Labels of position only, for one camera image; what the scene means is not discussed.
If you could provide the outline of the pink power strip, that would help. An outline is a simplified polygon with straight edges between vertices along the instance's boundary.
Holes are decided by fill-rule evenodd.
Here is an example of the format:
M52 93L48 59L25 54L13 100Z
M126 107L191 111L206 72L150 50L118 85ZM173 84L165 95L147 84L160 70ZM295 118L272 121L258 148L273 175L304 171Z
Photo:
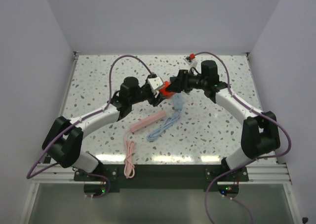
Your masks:
M130 127L129 127L129 130L134 133L154 122L157 122L158 120L164 118L166 116L166 112L164 110L161 110L159 112L156 112L148 117L146 117L145 119L142 119L134 124L132 124Z

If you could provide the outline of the red cube plug adapter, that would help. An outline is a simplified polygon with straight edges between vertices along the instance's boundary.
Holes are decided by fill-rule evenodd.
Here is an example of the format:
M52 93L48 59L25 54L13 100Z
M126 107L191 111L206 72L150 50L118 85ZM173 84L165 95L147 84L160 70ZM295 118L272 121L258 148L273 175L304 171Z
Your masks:
M166 90L166 88L170 85L169 81L164 82L163 88L159 89L159 92L163 95L164 98L170 99L175 93L169 92Z

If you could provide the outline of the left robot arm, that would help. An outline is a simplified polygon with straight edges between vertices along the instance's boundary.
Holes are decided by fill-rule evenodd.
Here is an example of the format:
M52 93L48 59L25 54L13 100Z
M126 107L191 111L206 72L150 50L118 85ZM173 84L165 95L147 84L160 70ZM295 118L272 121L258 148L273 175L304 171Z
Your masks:
M142 86L137 78L126 77L120 89L100 108L72 120L63 116L57 118L42 144L43 151L63 168L77 168L90 180L98 180L105 173L103 164L82 151L83 139L101 127L125 118L134 104L147 101L158 106L166 99L166 87L157 76L148 76Z

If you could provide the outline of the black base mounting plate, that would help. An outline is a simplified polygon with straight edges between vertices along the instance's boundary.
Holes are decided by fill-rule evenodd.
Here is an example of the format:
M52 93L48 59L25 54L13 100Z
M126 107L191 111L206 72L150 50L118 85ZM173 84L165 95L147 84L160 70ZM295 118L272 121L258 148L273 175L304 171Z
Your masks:
M85 193L100 194L101 189L120 192L122 189L202 189L221 172L221 165L136 165L135 176L127 179L124 165L104 165L89 176L76 171L74 181L84 183Z

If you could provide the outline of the aluminium frame rail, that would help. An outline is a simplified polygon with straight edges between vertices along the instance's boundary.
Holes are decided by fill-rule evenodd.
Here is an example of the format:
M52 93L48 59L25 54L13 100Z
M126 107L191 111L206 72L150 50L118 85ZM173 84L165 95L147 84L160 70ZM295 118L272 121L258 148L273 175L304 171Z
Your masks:
M291 178L286 165L250 165L247 175L251 184L291 184ZM32 178L37 183L73 183L75 172L72 168L62 168L57 165Z

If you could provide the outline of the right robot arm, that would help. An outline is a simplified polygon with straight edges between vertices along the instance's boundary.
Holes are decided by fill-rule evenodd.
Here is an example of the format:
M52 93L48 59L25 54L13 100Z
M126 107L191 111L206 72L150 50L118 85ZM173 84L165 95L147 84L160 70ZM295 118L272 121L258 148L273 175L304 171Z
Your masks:
M168 92L188 93L193 89L203 90L213 103L226 109L242 126L240 148L221 161L220 176L231 181L237 176L237 168L280 147L276 116L271 111L254 109L246 101L236 96L228 84L220 80L215 61L201 63L201 72L192 69L180 70L170 78Z

